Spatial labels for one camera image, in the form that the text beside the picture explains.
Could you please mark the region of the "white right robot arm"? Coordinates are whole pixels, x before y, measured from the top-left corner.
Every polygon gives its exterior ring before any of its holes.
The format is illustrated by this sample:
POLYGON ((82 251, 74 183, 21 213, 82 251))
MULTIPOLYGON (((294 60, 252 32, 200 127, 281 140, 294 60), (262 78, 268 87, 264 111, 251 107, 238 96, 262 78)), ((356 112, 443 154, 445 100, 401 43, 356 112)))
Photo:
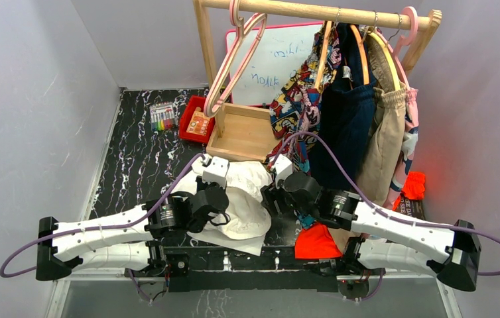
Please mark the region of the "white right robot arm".
POLYGON ((457 290, 476 289, 481 245, 467 221, 457 221, 455 230, 420 221, 372 205, 356 193, 324 188, 302 172, 263 186, 261 195, 273 217, 299 212, 332 229, 371 235, 348 240, 335 275, 392 268, 435 277, 457 290))

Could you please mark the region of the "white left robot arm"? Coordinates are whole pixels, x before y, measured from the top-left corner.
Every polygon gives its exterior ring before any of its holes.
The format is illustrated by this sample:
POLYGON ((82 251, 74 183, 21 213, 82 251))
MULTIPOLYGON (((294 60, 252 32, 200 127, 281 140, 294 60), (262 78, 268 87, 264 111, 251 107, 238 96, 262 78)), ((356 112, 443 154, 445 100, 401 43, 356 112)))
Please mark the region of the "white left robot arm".
POLYGON ((161 205, 148 201, 82 223, 44 217, 38 224, 35 278, 59 280, 91 268, 126 268, 158 276, 167 265, 158 241, 199 233, 217 216, 225 216, 228 205, 226 189, 212 183, 195 194, 177 191, 161 205))

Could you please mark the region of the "white shorts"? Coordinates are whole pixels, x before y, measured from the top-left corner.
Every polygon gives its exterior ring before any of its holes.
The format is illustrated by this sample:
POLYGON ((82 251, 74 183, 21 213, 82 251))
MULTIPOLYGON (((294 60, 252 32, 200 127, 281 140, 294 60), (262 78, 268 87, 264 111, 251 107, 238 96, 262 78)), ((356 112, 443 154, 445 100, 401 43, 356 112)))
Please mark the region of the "white shorts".
POLYGON ((272 183, 271 175, 258 161, 230 162, 226 175, 226 195, 229 205, 226 225, 223 215, 207 223, 200 233, 188 235, 193 239, 259 256, 265 235, 271 228, 271 216, 261 205, 261 188, 272 183))

